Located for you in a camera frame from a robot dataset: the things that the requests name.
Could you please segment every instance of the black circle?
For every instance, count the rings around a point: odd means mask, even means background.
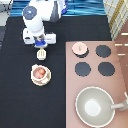
[[[75,66],[75,72],[79,76],[82,76],[82,77],[87,76],[89,75],[90,71],[91,71],[91,68],[89,64],[87,64],[86,62],[79,62]]]
[[[106,45],[99,45],[96,48],[96,54],[100,57],[106,58],[110,56],[111,49]]]
[[[100,63],[98,70],[103,76],[112,76],[115,73],[114,66],[109,62]]]
[[[82,55],[78,55],[78,54],[75,54],[77,57],[79,57],[79,58],[84,58],[84,57],[86,57],[87,55],[89,54],[89,50],[87,49],[87,52],[86,53],[84,53],[84,54],[82,54]]]

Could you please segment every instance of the bowl rim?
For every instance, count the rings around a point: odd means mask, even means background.
[[[86,122],[86,121],[81,117],[81,115],[79,114],[79,111],[78,111],[78,108],[77,108],[78,98],[79,98],[79,96],[80,96],[85,90],[88,90],[88,89],[98,89],[98,90],[100,90],[100,91],[103,91],[105,94],[108,95],[108,97],[110,98],[112,104],[114,104],[114,101],[113,101],[112,97],[111,97],[111,96],[108,94],[108,92],[105,91],[104,89],[102,89],[102,88],[100,88],[100,87],[95,87],[95,86],[86,87],[86,88],[82,89],[82,90],[78,93],[78,95],[77,95],[77,97],[76,97],[75,108],[76,108],[77,115],[78,115],[79,118],[80,118],[85,124],[87,124],[88,126],[91,126],[91,127],[94,127],[94,128],[105,127],[105,126],[107,126],[108,124],[110,124],[111,121],[113,120],[113,118],[114,118],[114,116],[115,116],[115,109],[113,109],[113,114],[112,114],[110,120],[109,120],[107,123],[103,124],[103,125],[91,125],[91,124],[89,124],[88,122]]]

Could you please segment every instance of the gray bowl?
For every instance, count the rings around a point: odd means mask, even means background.
[[[76,112],[79,118],[91,127],[101,128],[114,118],[115,109],[111,96],[99,87],[87,87],[76,98]]]

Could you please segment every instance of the white cup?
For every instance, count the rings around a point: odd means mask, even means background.
[[[43,78],[41,78],[41,79],[35,77],[35,73],[39,69],[45,70],[45,74],[44,74]],[[38,85],[38,86],[46,85],[51,79],[51,72],[47,67],[35,64],[32,66],[31,79],[32,79],[33,83]]]

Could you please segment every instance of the black tabletop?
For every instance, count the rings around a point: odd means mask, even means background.
[[[0,50],[0,128],[66,128],[66,41],[110,41],[107,16],[62,17],[45,22],[46,32],[57,34],[57,43],[39,61],[37,49],[20,41],[22,17],[10,17]],[[51,81],[38,87],[31,81],[34,64],[48,67]]]

